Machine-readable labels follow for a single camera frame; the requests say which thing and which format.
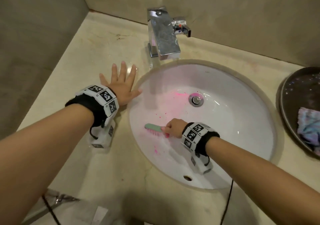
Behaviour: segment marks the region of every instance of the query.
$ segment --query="blue cloth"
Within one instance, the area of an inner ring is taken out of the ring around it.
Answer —
[[[320,156],[320,112],[301,107],[297,132],[305,144]]]

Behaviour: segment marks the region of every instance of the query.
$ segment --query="brush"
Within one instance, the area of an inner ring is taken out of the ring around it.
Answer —
[[[146,130],[156,136],[160,136],[160,134],[162,134],[162,130],[161,130],[161,126],[158,125],[154,125],[151,123],[147,123],[146,125],[144,125],[144,128],[146,128]],[[165,137],[168,138],[169,137],[169,133],[165,133]]]

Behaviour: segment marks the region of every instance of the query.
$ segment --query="countertop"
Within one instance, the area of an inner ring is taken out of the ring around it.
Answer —
[[[275,111],[282,80],[301,66],[197,38],[178,36],[181,59],[200,59],[239,72],[270,99]],[[74,93],[107,78],[111,65],[126,61],[138,68],[136,81],[170,62],[151,59],[146,25],[90,12],[58,62],[19,129],[64,107]],[[130,134],[128,110],[115,118],[117,127],[108,154],[95,153],[82,138],[51,189],[85,199],[114,212],[125,212],[154,224],[219,224],[229,189],[201,190],[182,185],[154,167]],[[281,127],[283,147],[276,165],[320,192],[320,161],[305,153]],[[224,224],[273,224],[235,187]]]

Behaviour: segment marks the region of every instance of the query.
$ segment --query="hand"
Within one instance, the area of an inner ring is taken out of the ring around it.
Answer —
[[[164,133],[169,133],[170,135],[181,138],[182,132],[188,123],[182,119],[173,118],[170,122],[168,122],[167,126],[163,126],[161,130]]]
[[[127,75],[127,66],[125,61],[121,62],[120,74],[118,77],[117,65],[112,65],[111,83],[109,84],[103,74],[99,74],[100,83],[110,88],[117,96],[119,106],[128,104],[133,98],[136,98],[142,93],[142,90],[131,91],[136,76],[137,68],[132,65],[129,76]]]

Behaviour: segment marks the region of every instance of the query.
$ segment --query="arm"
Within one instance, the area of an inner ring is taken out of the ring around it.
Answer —
[[[173,119],[163,131],[181,138],[186,124]],[[205,149],[275,223],[319,224],[320,194],[305,183],[221,138],[210,138]]]
[[[120,106],[141,93],[131,91],[135,65],[127,79],[126,73],[123,61],[119,77],[113,64],[110,84],[100,74]],[[20,224],[93,122],[89,109],[72,104],[0,141],[0,224]]]

